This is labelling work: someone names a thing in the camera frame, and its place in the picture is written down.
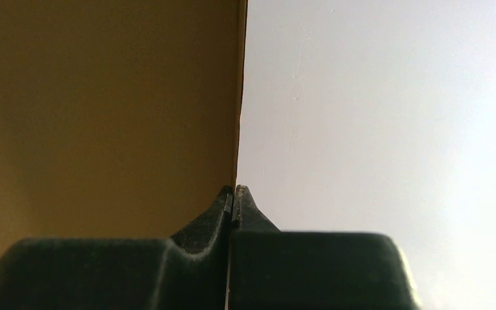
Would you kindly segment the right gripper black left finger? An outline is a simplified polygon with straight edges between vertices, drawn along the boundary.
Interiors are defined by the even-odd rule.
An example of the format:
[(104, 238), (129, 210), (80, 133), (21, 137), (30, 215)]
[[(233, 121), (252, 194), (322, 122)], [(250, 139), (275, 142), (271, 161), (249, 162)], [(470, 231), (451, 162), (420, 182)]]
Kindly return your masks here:
[(27, 238), (0, 258), (0, 309), (223, 309), (234, 191), (168, 238)]

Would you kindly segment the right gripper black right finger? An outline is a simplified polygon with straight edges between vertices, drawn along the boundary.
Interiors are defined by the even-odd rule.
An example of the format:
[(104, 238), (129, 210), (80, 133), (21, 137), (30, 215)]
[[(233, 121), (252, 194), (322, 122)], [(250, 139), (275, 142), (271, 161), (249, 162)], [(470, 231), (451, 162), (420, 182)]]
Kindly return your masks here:
[(283, 232), (236, 188), (230, 309), (420, 309), (402, 251), (383, 234)]

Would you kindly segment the brown cardboard box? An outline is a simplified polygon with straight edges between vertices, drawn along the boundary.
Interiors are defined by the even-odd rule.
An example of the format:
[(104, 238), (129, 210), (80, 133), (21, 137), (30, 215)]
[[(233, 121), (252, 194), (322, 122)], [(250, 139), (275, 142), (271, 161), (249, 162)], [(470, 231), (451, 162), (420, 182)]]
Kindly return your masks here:
[(167, 238), (236, 176), (246, 1), (0, 1), (0, 258)]

